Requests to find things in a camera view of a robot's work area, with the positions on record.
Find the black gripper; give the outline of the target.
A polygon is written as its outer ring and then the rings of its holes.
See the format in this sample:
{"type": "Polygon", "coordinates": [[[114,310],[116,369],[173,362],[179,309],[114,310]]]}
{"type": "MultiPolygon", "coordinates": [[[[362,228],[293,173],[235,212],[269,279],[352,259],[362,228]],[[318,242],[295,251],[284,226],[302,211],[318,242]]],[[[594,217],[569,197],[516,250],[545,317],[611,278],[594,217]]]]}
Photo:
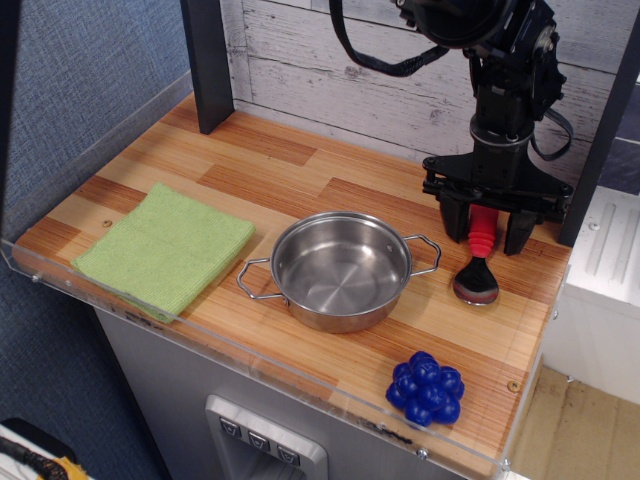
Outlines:
{"type": "Polygon", "coordinates": [[[529,152],[555,161],[568,149],[544,154],[533,134],[517,141],[476,138],[470,153],[426,158],[423,191],[440,202],[445,232],[456,243],[467,237],[472,205],[509,213],[503,252],[520,254],[536,225],[564,219],[573,194],[569,184],[539,169],[529,152]]]}

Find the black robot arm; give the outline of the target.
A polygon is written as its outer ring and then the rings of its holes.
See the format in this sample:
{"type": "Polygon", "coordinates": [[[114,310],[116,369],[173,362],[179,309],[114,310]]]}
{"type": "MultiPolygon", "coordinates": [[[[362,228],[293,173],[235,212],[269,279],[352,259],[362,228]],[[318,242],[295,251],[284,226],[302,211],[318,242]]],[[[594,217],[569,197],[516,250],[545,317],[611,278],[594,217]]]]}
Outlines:
{"type": "Polygon", "coordinates": [[[566,81],[558,69],[554,12],[544,1],[400,1],[407,24],[439,47],[468,59],[476,101],[467,154],[423,162],[423,190],[440,203],[447,235],[463,239],[473,205],[508,213],[504,252],[522,251],[533,228],[562,220],[573,193],[529,158],[539,148],[535,125],[549,118],[571,135],[553,110],[566,81]]]}

